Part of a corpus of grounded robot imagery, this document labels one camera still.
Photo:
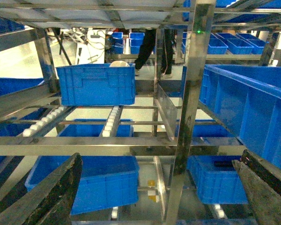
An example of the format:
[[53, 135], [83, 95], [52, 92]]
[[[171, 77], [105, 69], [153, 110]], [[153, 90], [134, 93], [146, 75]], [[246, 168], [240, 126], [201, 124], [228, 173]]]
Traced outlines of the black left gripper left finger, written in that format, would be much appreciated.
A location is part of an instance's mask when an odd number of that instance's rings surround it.
[[0, 213], [0, 225], [70, 225], [82, 158], [74, 153], [31, 191]]

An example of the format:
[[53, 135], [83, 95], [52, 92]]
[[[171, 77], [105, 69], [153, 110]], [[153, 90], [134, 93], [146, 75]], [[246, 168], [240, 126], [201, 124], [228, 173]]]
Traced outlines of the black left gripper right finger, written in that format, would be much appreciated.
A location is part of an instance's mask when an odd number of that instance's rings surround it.
[[281, 169], [244, 150], [232, 161], [259, 225], [281, 225]]

